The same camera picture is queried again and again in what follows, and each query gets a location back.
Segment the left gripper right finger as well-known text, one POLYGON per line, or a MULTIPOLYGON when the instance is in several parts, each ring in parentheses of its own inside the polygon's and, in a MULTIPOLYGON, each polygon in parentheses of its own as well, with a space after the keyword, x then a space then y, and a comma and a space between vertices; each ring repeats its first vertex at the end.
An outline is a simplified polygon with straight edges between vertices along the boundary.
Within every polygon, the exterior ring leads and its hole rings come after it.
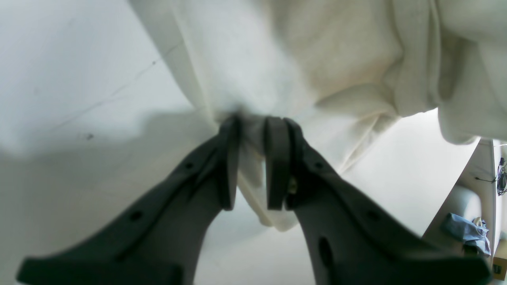
POLYGON ((293 120, 265 121, 267 207, 293 211, 317 285, 486 285, 480 257, 425 242, 346 182, 293 120))

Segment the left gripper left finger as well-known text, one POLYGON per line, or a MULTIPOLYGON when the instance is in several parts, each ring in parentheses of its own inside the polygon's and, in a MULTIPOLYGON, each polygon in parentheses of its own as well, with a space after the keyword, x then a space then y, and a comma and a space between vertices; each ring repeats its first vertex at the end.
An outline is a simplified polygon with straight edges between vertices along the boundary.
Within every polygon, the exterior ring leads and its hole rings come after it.
POLYGON ((28 285, 191 285, 205 234, 236 197, 240 122, 190 152, 165 180, 85 241, 26 258, 28 285))

